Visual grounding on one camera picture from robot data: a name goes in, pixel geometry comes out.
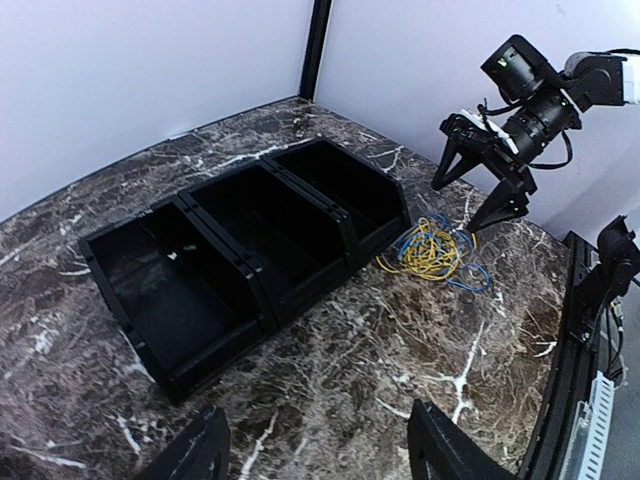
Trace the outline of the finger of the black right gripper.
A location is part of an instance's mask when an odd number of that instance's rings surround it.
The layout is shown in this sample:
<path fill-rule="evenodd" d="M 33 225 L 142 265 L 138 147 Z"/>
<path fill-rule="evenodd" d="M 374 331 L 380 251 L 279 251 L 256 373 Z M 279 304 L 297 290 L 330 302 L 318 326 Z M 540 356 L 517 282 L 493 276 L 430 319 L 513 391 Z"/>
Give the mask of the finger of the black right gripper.
<path fill-rule="evenodd" d="M 434 190 L 441 190 L 480 165 L 486 142 L 477 135 L 452 134 L 445 145 L 440 164 L 431 181 Z"/>
<path fill-rule="evenodd" d="M 521 183 L 502 179 L 467 224 L 471 233 L 526 215 L 526 190 Z"/>

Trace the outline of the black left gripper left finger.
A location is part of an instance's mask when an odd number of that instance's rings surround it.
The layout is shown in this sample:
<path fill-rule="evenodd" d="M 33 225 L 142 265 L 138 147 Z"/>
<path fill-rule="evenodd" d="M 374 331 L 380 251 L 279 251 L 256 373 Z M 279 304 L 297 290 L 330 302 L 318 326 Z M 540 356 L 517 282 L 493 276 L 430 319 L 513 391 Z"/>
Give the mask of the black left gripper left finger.
<path fill-rule="evenodd" d="M 227 479 L 230 429 L 222 408 L 199 413 L 134 479 Z"/>

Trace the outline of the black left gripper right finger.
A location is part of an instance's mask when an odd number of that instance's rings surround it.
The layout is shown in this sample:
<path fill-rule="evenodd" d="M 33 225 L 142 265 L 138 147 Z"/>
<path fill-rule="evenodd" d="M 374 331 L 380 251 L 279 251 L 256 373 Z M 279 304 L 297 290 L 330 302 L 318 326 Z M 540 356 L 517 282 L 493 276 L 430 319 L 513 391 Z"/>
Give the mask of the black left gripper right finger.
<path fill-rule="evenodd" d="M 431 401 L 414 400 L 407 441 L 413 479 L 511 478 Z"/>

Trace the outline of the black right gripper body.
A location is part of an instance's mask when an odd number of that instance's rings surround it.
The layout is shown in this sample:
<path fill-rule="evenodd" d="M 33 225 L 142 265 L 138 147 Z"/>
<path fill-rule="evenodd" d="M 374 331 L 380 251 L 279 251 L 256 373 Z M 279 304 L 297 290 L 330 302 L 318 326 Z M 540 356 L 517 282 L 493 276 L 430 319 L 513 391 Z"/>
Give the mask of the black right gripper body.
<path fill-rule="evenodd" d="M 502 179 L 509 179 L 514 183 L 523 184 L 526 190 L 526 215 L 529 213 L 527 195 L 536 191 L 533 177 L 526 166 L 514 162 L 505 153 L 502 142 L 498 137 L 495 136 L 494 142 L 486 145 L 484 159 L 478 166 L 486 167 L 498 179 L 498 183 Z"/>

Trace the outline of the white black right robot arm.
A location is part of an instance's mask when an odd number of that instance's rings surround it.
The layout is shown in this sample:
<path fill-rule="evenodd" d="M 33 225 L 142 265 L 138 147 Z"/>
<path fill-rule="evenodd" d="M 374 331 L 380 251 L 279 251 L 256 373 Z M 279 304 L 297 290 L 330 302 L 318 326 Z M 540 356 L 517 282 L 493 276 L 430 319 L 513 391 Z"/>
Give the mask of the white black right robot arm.
<path fill-rule="evenodd" d="M 566 153 L 567 135 L 582 127 L 580 116 L 593 106 L 636 105 L 639 102 L 639 53 L 635 49 L 572 54 L 562 70 L 519 34 L 506 40 L 481 66 L 496 84 L 505 105 L 450 114 L 440 125 L 447 142 L 431 186 L 440 190 L 478 166 L 497 179 L 467 222 L 471 233 L 524 217 L 537 190 L 533 171 L 553 171 L 561 163 L 540 163 L 538 157 L 555 138 Z"/>

